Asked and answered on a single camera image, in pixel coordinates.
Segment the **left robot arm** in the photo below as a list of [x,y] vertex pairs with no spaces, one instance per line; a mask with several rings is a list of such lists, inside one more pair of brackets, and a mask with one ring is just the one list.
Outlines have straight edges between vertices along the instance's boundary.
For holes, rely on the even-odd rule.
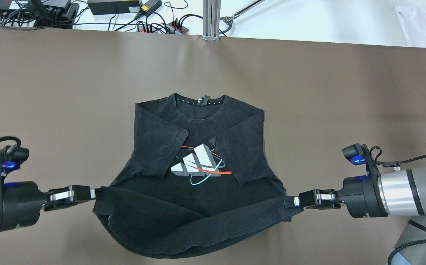
[[5,182],[9,173],[20,169],[29,158],[29,150],[6,146],[0,149],[0,232],[34,225],[41,211],[65,209],[97,199],[99,188],[70,185],[47,192],[32,181]]

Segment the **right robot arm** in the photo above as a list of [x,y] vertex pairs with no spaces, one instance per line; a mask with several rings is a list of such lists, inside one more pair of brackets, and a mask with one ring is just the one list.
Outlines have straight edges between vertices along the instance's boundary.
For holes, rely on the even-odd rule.
[[405,161],[381,162],[369,149],[356,143],[342,150],[353,165],[365,165],[364,176],[344,179],[339,191],[310,190],[285,199],[285,207],[339,209],[345,205],[353,218],[409,217],[399,240],[388,255],[388,265],[426,265],[426,167],[401,169]]

